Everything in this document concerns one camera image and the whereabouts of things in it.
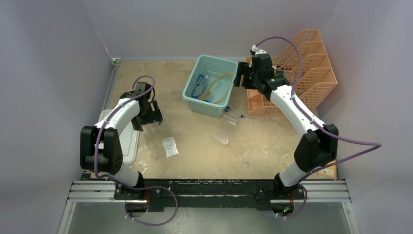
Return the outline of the amber rubber tubing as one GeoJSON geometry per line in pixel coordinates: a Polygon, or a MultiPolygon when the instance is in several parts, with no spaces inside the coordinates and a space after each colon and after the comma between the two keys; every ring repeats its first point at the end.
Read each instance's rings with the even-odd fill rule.
{"type": "Polygon", "coordinates": [[[215,88],[214,90],[207,90],[202,94],[198,100],[206,101],[208,103],[213,104],[220,104],[221,102],[226,100],[231,88],[231,81],[233,79],[233,75],[231,73],[223,73],[218,76],[223,76],[222,83],[219,87],[215,88]]]}

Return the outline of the blue safety glasses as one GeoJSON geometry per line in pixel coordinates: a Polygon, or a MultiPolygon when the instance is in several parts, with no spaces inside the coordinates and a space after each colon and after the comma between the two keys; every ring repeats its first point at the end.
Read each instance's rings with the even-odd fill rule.
{"type": "Polygon", "coordinates": [[[208,75],[200,74],[197,77],[195,87],[190,95],[191,98],[199,98],[206,91],[206,78],[208,75]]]}

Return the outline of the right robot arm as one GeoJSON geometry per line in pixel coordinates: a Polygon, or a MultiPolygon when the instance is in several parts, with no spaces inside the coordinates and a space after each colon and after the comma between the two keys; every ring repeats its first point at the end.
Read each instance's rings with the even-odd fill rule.
{"type": "Polygon", "coordinates": [[[325,124],[303,104],[286,77],[276,74],[268,54],[253,55],[249,63],[239,62],[233,83],[258,90],[282,111],[300,136],[293,163],[274,177],[277,197],[286,198],[308,173],[336,160],[337,127],[325,124]]]}

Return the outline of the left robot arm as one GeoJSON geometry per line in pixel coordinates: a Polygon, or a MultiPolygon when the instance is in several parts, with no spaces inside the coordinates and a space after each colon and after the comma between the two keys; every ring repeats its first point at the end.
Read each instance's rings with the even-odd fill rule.
{"type": "Polygon", "coordinates": [[[163,121],[157,101],[151,91],[124,93],[116,107],[94,126],[84,126],[80,131],[80,167],[91,171],[97,178],[110,178],[126,186],[132,199],[145,194],[143,176],[123,161],[120,134],[128,124],[135,131],[144,125],[163,121]]]}

